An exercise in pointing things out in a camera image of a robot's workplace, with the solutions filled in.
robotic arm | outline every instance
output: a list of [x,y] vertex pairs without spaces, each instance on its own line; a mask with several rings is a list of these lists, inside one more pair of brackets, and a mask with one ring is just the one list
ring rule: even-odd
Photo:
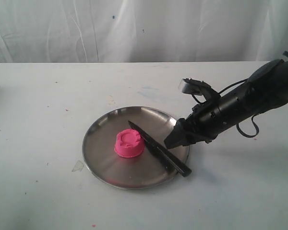
[[[284,55],[288,57],[288,52],[285,51]],[[242,84],[221,96],[225,90],[239,83]],[[191,94],[198,104],[186,119],[177,121],[164,140],[168,149],[199,141],[209,143],[232,126],[237,126],[245,137],[252,138],[259,132],[253,121],[256,115],[288,103],[288,61],[276,59],[268,62],[248,79],[236,82],[220,92],[203,81],[192,79],[183,79],[180,87],[183,93]],[[196,95],[204,96],[206,101],[199,102]],[[239,123],[248,117],[252,117],[255,135],[247,135],[239,128]]]

stainless steel plate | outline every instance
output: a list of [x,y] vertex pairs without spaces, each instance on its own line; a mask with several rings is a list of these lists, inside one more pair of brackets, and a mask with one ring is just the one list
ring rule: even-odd
[[[176,124],[173,117],[148,107],[125,107],[103,115],[92,124],[83,140],[83,156],[88,169],[103,182],[125,189],[149,188],[173,178],[177,172],[174,169],[167,171],[147,148],[131,159],[115,153],[116,135],[130,128],[128,120],[162,144]],[[171,152],[185,162],[189,147],[180,146]]]

metal plate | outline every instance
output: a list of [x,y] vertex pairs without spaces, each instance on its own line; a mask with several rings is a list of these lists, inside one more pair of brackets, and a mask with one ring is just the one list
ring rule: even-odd
[[[176,124],[173,117],[148,107],[125,107],[103,115],[92,124],[83,140],[83,156],[88,169],[101,181],[125,189],[149,188],[173,178],[177,172],[174,169],[167,171],[147,148],[131,159],[115,153],[116,135],[130,128],[128,120],[162,144]],[[180,146],[171,152],[186,162],[189,147]]]

white backdrop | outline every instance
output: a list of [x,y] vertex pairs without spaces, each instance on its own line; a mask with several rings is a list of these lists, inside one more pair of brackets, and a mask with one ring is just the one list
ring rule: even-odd
[[288,0],[0,0],[0,62],[271,60]]

white table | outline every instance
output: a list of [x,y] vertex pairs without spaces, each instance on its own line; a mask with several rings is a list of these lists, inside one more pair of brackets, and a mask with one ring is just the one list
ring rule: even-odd
[[[217,91],[264,62],[0,64],[0,230],[288,230],[288,105],[191,148],[193,174],[156,188],[110,187],[84,167],[85,132],[115,108],[176,118],[181,78]],[[254,132],[250,120],[242,123]]]

